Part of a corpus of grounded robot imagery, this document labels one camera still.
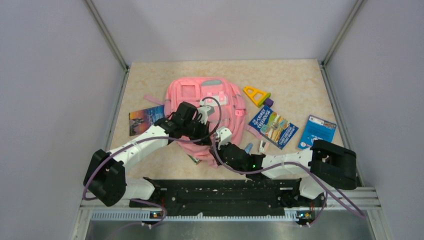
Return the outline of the pink student backpack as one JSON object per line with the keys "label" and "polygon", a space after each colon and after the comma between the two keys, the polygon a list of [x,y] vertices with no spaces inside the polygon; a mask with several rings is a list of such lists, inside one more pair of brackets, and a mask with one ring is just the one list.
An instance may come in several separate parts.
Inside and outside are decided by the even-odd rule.
{"label": "pink student backpack", "polygon": [[194,144],[176,141],[188,155],[207,161],[217,167],[215,159],[209,152],[210,147],[217,143],[215,133],[221,127],[227,127],[232,132],[230,143],[238,145],[246,128],[245,101],[240,89],[223,78],[186,77],[173,81],[168,87],[164,105],[164,117],[168,117],[182,102],[188,102],[199,107],[201,102],[214,106],[214,113],[208,117],[211,144]]}

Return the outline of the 91-Storey Treehouse book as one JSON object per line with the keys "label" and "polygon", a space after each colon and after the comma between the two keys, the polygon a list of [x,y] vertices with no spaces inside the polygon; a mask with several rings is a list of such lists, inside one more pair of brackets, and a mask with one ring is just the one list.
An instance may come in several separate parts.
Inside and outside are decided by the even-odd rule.
{"label": "91-Storey Treehouse book", "polygon": [[248,125],[280,150],[288,144],[299,129],[268,106],[263,106]]}

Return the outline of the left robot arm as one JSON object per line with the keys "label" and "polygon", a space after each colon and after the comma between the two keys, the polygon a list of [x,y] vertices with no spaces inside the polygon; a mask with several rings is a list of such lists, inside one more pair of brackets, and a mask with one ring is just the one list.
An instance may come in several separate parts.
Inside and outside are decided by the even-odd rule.
{"label": "left robot arm", "polygon": [[208,118],[214,112],[214,106],[204,102],[196,107],[184,101],[176,111],[158,119],[135,139],[109,151],[97,150],[85,175],[83,199],[99,200],[107,207],[122,199],[139,199],[149,207],[156,206],[161,194],[152,181],[128,178],[127,172],[172,142],[210,144],[212,132]]}

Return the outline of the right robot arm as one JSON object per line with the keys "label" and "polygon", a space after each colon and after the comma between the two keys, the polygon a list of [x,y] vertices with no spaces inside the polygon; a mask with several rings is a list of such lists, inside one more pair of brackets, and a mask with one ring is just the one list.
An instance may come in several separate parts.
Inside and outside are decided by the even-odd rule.
{"label": "right robot arm", "polygon": [[283,155],[250,154],[230,142],[216,142],[209,151],[218,165],[253,181],[306,174],[293,192],[293,200],[299,206],[307,206],[330,187],[354,190],[358,186],[357,154],[325,140],[316,140],[310,148]]}

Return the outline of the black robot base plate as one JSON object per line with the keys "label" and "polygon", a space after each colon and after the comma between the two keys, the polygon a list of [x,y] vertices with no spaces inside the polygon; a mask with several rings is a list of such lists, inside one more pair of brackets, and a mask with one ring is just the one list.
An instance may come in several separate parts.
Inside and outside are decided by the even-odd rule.
{"label": "black robot base plate", "polygon": [[325,195],[300,195],[300,180],[251,179],[150,179],[149,202],[170,209],[188,204],[264,204],[268,208],[321,207]]}

